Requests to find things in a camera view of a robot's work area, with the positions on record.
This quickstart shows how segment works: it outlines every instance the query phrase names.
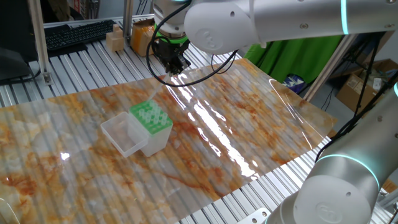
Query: orange marble pattern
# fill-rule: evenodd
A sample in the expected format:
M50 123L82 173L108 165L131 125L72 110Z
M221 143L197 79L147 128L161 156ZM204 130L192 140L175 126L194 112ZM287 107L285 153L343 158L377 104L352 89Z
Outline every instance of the orange marble pattern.
M209 68L172 78L181 83ZM245 59L154 100L167 147L128 158L100 124L148 98L153 78L0 109L6 223L175 223L321 142L335 120Z

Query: black cable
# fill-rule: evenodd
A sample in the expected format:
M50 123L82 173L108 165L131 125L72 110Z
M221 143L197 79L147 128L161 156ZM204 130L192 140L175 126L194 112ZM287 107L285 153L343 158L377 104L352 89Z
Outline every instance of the black cable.
M194 84L200 83L200 82L202 82L202 81L205 81L206 79L212 77L214 74L216 74L217 72L219 72L222 68L224 68L225 65L227 65L228 62L231 61L231 59L232 59L232 58L236 55L236 53L238 52L238 50L235 50L235 51L229 56L229 58L227 59L227 61L225 61L225 62L224 62L220 67L218 67L214 72L210 73L209 75L207 75L207 76L205 76L205 77L203 77L203 78L201 78L201 79L199 79L199 80L197 80L197 81L191 82L191 83L187 83L187 84L183 84L183 85L174 85L174 84L171 84L171 83L167 83L167 82L163 81L161 78L159 78L159 77L155 74L155 72L153 71L153 69L152 69L152 67L151 67L151 65L150 65L150 59L149 59L149 50L150 50L150 47L154 44L156 35L157 35L159 29L162 27L162 25L165 24L170 18L172 18L173 16L177 15L179 12L181 12L182 10L184 10L185 8L187 8L190 4L191 4L191 1L187 1L183 6L181 6L181 7L178 8L176 11L172 12L171 14L169 14L166 18L164 18L164 19L157 25L157 27L156 27L156 29L155 29L155 31L154 31L154 34L152 35L152 38L151 38L151 40L150 40L150 42L149 42L149 44L148 44L148 46L147 46L147 51L146 51L147 66L148 66L148 70L149 70L149 72L152 74L152 76L153 76L157 81L159 81L161 84L167 85L167 86L170 86L170 87L174 87L174 88L190 86L190 85L194 85Z
M375 102L380 98L380 96L389 88L394 86L394 80L398 78L398 72L395 72L395 74L390 78L390 80L384 84L384 86L380 89L380 91L376 94L376 96L373 97L373 99L364 107L364 109L357 114L354 118L349 120L335 135L335 137L332 138L332 140L324 146L317 154L317 157L315 159L315 162L319 160L319 157L321 156L322 152L332 145L334 142L336 142L339 138L343 137L347 133L349 133L355 126L356 123L371 109L374 108Z
M378 48L379 48L379 44L380 44L380 40L381 40L381 38L382 38L382 35L379 34L379 35L377 35L376 37L377 37L376 45L374 46L373 53L372 53L372 57L371 57L371 61L369 62L368 69L366 70L365 80L364 80L363 85L362 85L361 94L359 95L359 100L358 100L358 104L356 105L356 109L355 109L354 116L357 115L358 110L359 110L360 107L361 107L362 97L363 97L363 94L364 94L364 92L365 92L366 85L367 85L367 83L368 83L368 78L369 78L370 74L372 73L372 66L373 66L374 58L376 57L377 50L378 50Z
M39 71L37 71L37 73L33 77L25 78L25 79L22 79L22 80L10 80L10 81L5 81L4 80L4 81L0 81L0 85L12 85L12 84L25 83L25 82L28 82L28 81L31 81L31 80L35 79L39 75L40 75L40 69L39 69Z
M398 214L398 209L394 212L394 214L392 215L392 217L391 217L390 221L388 222L388 224L392 224L392 221L394 221L394 219L397 216L397 214Z
M141 15L144 13L145 7L147 7L148 0L145 0L144 8L142 9Z
M350 65L349 63L346 64L345 68L341 71L341 73L340 73L340 75L338 76L338 78L343 76L343 74L347 71L349 65ZM321 110L323 110L323 107L326 105L326 102L329 100L329 103L328 103L328 105L326 106L325 111L328 109L329 104L330 104L330 101L331 101L331 95L333 94L333 90L335 90L335 86L333 86L332 89L330 90L328 96L326 97L325 102L323 103L323 105L322 105L322 107L321 107Z
M226 73L231 67L232 67L232 64L234 63L234 61L235 61L235 56L234 56L234 58L232 59L232 62L231 62L231 64L229 65L229 67L226 69L226 70L224 70L223 72L217 72L217 74L223 74L223 73ZM214 72L214 67L213 67L213 58L214 58L214 55L212 55L211 56L211 63L210 63L210 65L211 65L211 69L213 69L213 72Z
M138 15L139 9L141 8L141 6L143 4L144 4L144 1L143 0L139 0L139 5L138 5L137 11L136 11L136 15Z
M331 95L333 94L333 90L335 90L335 86L333 86L333 88L331 89L331 91L330 91L330 95L329 95L329 103L328 103L328 105L326 106L326 108L325 108L325 112L328 110L328 108L329 108L329 105L330 105L330 102L331 102Z

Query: green backdrop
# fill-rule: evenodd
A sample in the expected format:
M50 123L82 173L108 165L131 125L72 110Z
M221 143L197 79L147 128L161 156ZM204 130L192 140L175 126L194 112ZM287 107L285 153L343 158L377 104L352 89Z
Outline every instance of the green backdrop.
M340 39L341 36L337 35L275 41L265 56L266 50L256 44L244 57L278 82L282 83L287 75L294 74L310 83L329 61Z

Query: transparent box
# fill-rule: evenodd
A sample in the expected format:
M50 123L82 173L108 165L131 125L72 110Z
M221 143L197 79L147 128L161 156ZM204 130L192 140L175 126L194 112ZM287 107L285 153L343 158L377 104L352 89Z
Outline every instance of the transparent box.
M128 157L148 144L148 135L140 130L140 124L126 112L101 124L101 129L113 146Z
M164 149L173 121L152 100L132 106L101 124L101 129L116 149L128 157L138 150L151 156Z

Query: black keyboard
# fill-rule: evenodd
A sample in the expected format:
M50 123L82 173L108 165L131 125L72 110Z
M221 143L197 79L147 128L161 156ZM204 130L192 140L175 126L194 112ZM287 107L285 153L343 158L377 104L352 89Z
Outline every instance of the black keyboard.
M47 50L58 50L92 40L105 39L108 32L113 32L114 24L116 24L114 21L107 20L47 34L45 36Z

